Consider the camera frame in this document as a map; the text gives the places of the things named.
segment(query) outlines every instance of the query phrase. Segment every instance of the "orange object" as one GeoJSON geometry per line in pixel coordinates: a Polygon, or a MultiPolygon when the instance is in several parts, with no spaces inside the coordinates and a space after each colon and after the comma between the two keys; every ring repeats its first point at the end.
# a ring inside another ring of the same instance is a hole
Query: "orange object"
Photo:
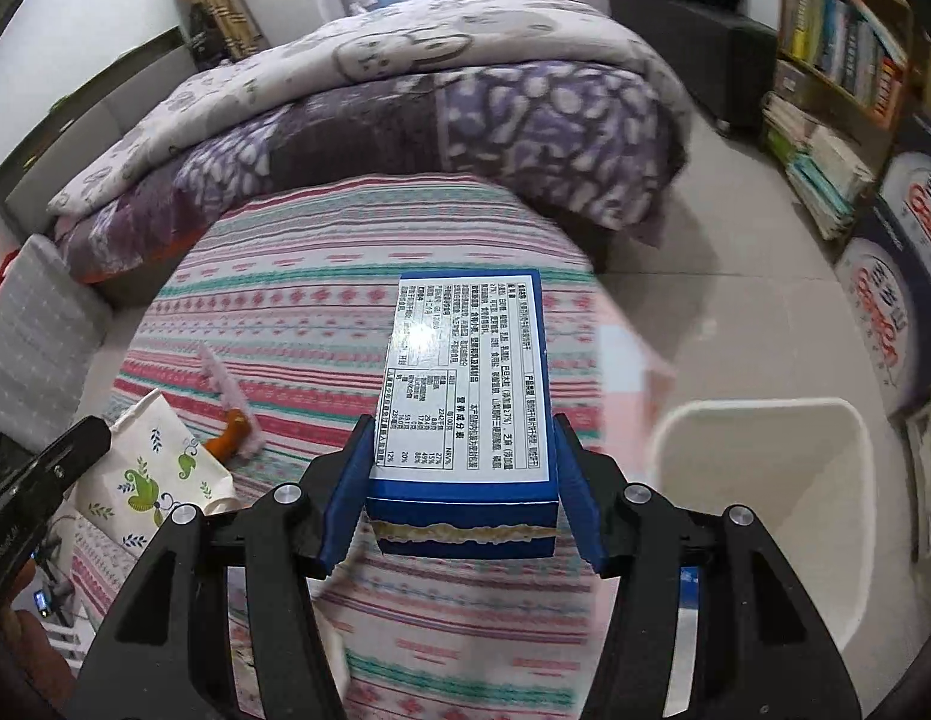
{"type": "Polygon", "coordinates": [[[8,266],[10,266],[10,265],[12,264],[12,260],[14,260],[17,256],[19,256],[19,252],[20,252],[20,251],[22,251],[22,250],[21,250],[20,248],[17,248],[15,251],[9,252],[8,254],[5,255],[5,259],[3,259],[3,260],[1,261],[1,265],[0,265],[0,286],[1,286],[1,282],[3,282],[3,281],[5,280],[5,272],[8,270],[8,266]]]}
{"type": "Polygon", "coordinates": [[[246,415],[238,409],[230,409],[225,413],[225,430],[222,435],[207,440],[203,446],[219,463],[225,463],[235,456],[241,442],[246,440],[251,432],[252,426],[248,423],[246,415]]]}

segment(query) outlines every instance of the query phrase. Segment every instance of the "printed box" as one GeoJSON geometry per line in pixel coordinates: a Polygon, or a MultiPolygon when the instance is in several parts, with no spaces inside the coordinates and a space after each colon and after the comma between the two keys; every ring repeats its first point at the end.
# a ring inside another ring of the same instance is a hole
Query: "printed box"
{"type": "Polygon", "coordinates": [[[904,119],[879,194],[931,278],[931,119],[904,119]]]}
{"type": "Polygon", "coordinates": [[[537,271],[406,274],[366,512],[382,552],[549,557],[558,482],[537,271]]]}
{"type": "Polygon", "coordinates": [[[888,415],[931,389],[931,276],[881,199],[856,221],[836,274],[872,357],[888,415]]]}

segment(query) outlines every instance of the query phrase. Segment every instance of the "floor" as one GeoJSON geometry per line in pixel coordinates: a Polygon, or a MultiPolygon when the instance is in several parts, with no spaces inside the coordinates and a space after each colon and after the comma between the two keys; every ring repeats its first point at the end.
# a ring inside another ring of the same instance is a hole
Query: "floor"
{"type": "MultiPolygon", "coordinates": [[[[910,561],[907,464],[846,298],[771,161],[703,119],[673,190],[665,244],[616,242],[601,276],[678,379],[670,405],[701,398],[835,395],[875,447],[875,580],[846,664],[868,712],[931,631],[931,565],[910,561]]],[[[116,318],[89,374],[83,413],[104,404],[142,312],[116,318]]]]}

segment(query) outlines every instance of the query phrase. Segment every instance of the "pink striped blanket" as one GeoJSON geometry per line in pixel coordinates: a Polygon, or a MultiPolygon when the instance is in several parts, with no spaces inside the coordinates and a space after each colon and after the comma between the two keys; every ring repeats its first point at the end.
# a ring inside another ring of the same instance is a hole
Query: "pink striped blanket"
{"type": "MultiPolygon", "coordinates": [[[[207,344],[267,435],[230,469],[251,502],[375,413],[399,274],[488,266],[539,269],[553,410],[601,446],[607,298],[587,261],[508,191],[449,175],[350,180],[219,220],[142,319],[107,416],[159,386],[196,437],[217,434],[197,352],[207,344]]],[[[75,560],[81,583],[94,566],[82,549],[75,560]]],[[[316,605],[344,639],[354,718],[558,718],[577,716],[601,650],[596,587],[564,523],[555,557],[510,562],[385,556],[363,523],[316,605]]]]}

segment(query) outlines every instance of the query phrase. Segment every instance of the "white trash bin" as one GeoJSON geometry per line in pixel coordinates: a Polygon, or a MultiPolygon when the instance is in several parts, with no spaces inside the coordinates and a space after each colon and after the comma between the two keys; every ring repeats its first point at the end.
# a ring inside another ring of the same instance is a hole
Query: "white trash bin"
{"type": "Polygon", "coordinates": [[[683,509],[753,509],[840,650],[865,613],[875,550],[872,442],[839,398],[713,400],[673,410],[651,437],[649,483],[683,509]]]}

